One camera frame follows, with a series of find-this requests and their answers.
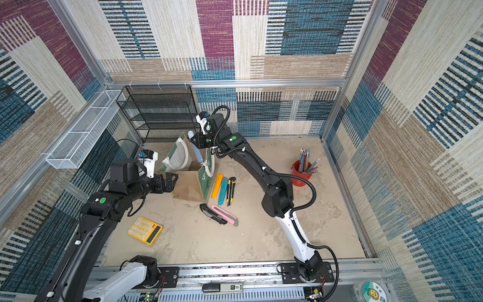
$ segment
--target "black box cutter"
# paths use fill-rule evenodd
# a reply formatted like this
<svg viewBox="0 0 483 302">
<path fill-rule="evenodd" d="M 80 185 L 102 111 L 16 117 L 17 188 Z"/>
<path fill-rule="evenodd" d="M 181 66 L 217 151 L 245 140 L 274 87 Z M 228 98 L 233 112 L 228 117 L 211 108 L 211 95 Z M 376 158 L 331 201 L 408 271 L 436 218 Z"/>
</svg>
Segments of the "black box cutter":
<svg viewBox="0 0 483 302">
<path fill-rule="evenodd" d="M 227 221 L 224 220 L 218 213 L 216 213 L 215 211 L 210 209 L 207 204 L 202 203 L 202 204 L 199 205 L 199 208 L 201 209 L 203 214 L 205 214 L 209 218 L 217 221 L 219 224 L 226 224 L 227 223 Z"/>
</svg>

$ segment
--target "sticker label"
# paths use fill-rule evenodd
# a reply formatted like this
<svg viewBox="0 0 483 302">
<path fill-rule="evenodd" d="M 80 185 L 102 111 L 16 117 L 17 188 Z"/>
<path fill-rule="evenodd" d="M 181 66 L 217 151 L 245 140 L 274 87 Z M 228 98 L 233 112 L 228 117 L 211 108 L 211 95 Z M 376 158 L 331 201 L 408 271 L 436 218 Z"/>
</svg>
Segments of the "sticker label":
<svg viewBox="0 0 483 302">
<path fill-rule="evenodd" d="M 367 281 L 364 283 L 362 293 L 367 302 L 387 302 L 386 292 L 375 282 Z"/>
</svg>

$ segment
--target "calculator keypad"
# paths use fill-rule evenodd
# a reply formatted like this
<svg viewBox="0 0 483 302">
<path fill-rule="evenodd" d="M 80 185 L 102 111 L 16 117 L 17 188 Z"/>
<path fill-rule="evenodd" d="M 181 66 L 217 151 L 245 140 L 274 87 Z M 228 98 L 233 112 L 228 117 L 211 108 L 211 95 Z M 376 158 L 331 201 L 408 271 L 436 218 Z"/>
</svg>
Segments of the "calculator keypad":
<svg viewBox="0 0 483 302">
<path fill-rule="evenodd" d="M 139 217 L 128 230 L 128 234 L 150 245 L 162 229 L 162 226 L 159 226 L 160 228 L 158 228 L 157 234 L 151 236 L 153 230 L 156 229 L 156 225 L 144 217 Z"/>
</svg>

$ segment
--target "white mesh shelf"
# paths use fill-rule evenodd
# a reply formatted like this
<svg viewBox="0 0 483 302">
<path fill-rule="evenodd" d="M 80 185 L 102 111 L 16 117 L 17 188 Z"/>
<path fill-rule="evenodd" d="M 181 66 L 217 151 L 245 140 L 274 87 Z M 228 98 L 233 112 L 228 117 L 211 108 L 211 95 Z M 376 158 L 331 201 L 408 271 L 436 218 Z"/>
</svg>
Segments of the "white mesh shelf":
<svg viewBox="0 0 483 302">
<path fill-rule="evenodd" d="M 101 92 L 46 161 L 55 169 L 78 169 L 119 110 L 117 98 L 125 100 L 120 90 Z"/>
</svg>

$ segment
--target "striped textile wall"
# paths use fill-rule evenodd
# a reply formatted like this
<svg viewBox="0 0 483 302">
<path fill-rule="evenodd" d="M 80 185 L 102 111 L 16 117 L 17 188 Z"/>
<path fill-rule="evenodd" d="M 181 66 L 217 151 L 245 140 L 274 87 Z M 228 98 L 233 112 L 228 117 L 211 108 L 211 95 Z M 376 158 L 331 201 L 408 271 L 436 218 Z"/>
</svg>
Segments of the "striped textile wall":
<svg viewBox="0 0 483 302">
<path fill-rule="evenodd" d="M 344 78 L 372 0 L 65 4 L 107 75 L 130 83 Z M 224 88 L 196 94 L 200 108 L 230 104 L 230 124 L 243 135 L 319 135 L 337 90 Z"/>
<path fill-rule="evenodd" d="M 246 137 L 318 136 L 338 91 L 335 86 L 196 88 L 193 95 L 200 111 L 230 107 L 228 126 Z"/>
<path fill-rule="evenodd" d="M 49 168 L 2 225 L 0 290 L 13 296 L 37 294 L 62 259 L 83 204 L 109 176 L 110 164 L 136 155 L 137 147 L 132 142 L 116 143 L 123 138 L 134 140 L 120 114 L 114 116 L 78 170 Z M 0 300 L 9 301 L 2 297 L 0 292 Z"/>
<path fill-rule="evenodd" d="M 0 0 L 0 7 L 3 196 L 100 84 L 46 0 Z M 126 129 L 118 116 L 94 150 L 105 151 Z M 128 148 L 132 153 L 133 146 L 119 146 L 101 166 L 90 159 L 78 171 L 50 168 L 41 178 L 0 228 L 0 300 L 33 299 L 28 294 L 39 291 L 61 258 L 81 203 L 113 158 L 131 156 Z"/>
<path fill-rule="evenodd" d="M 327 138 L 400 301 L 483 301 L 483 2 L 390 0 Z"/>
<path fill-rule="evenodd" d="M 46 0 L 0 0 L 0 196 L 100 88 Z"/>
</svg>

